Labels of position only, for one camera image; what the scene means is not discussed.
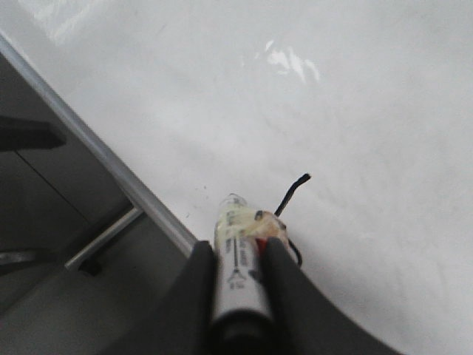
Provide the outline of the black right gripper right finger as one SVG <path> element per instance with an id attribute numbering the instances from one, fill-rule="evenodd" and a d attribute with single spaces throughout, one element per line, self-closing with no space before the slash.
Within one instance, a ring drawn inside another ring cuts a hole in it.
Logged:
<path id="1" fill-rule="evenodd" d="M 283 354 L 398 353 L 335 307 L 275 237 L 262 254 L 262 273 Z"/>

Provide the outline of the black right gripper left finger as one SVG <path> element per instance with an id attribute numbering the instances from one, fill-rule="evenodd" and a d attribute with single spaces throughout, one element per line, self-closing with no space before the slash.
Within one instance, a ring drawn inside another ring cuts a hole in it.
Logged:
<path id="1" fill-rule="evenodd" d="M 106 348 L 108 354 L 204 354 L 215 280 L 210 244 L 195 244 L 158 307 Z"/>

